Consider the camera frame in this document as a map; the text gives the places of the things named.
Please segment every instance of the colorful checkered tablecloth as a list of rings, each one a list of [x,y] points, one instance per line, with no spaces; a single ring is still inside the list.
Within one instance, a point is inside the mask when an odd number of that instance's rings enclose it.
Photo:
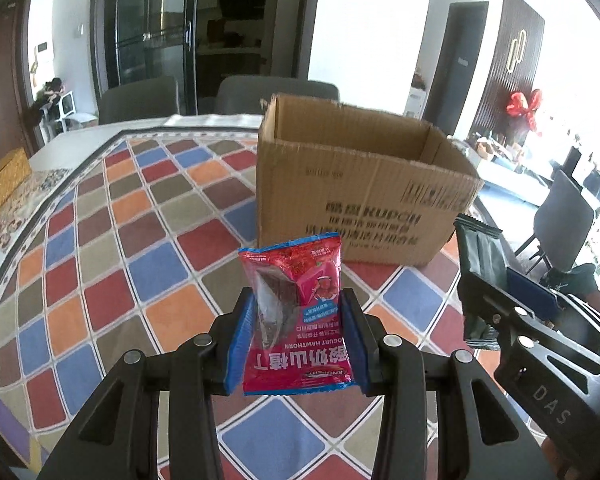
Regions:
[[[0,433],[30,468],[40,469],[126,350],[175,350],[234,307],[247,285],[237,250],[256,235],[255,163],[254,132],[122,132],[34,219],[0,284]],[[345,263],[342,286],[388,332],[448,354],[467,348],[457,260],[453,238],[421,269]],[[478,359],[492,371],[498,356]],[[435,395],[428,400],[436,478]],[[382,399],[357,387],[310,396],[237,392],[215,397],[214,408],[228,479],[370,477]],[[167,413],[163,393],[165,480]]]

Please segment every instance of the snack package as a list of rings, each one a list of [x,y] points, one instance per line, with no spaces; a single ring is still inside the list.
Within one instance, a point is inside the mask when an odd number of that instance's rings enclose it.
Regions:
[[[239,255],[257,302],[244,393],[307,394],[354,384],[338,311],[340,236]]]

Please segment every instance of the gray chair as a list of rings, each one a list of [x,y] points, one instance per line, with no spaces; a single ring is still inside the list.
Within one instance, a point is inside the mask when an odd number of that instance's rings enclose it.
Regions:
[[[215,112],[221,115],[263,114],[260,100],[269,102],[273,94],[291,94],[340,100],[335,85],[290,77],[232,75],[218,89]]]
[[[165,75],[110,88],[100,98],[99,112],[99,124],[179,114],[178,82]]]
[[[534,234],[516,251],[518,256],[535,238],[539,256],[527,274],[540,262],[567,272],[573,267],[593,225],[594,212],[579,186],[558,171],[549,195],[534,216]]]

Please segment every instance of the red decoration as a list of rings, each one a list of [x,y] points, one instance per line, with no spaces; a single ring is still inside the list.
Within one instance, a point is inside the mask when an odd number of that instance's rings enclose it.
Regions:
[[[532,132],[537,131],[536,127],[536,110],[542,102],[542,91],[536,88],[531,92],[531,103],[526,103],[526,97],[522,92],[513,92],[511,99],[507,105],[507,114],[511,117],[524,116],[529,129]]]

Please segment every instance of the black device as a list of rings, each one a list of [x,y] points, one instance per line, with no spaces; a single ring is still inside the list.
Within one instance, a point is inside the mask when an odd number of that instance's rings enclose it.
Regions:
[[[600,480],[600,315],[558,293],[561,316],[545,326],[527,306],[473,272],[458,286],[463,304],[498,330],[495,377],[554,440],[584,480]],[[555,475],[504,394],[473,355],[420,352],[364,314],[351,289],[339,297],[354,377],[366,396],[384,395],[373,479],[426,477],[426,391],[438,400],[442,480],[548,480]],[[48,457],[39,480],[157,478],[158,394],[170,391],[173,480],[219,480],[222,469],[211,395],[241,375],[232,348],[249,340],[251,289],[208,334],[176,351],[126,352]]]

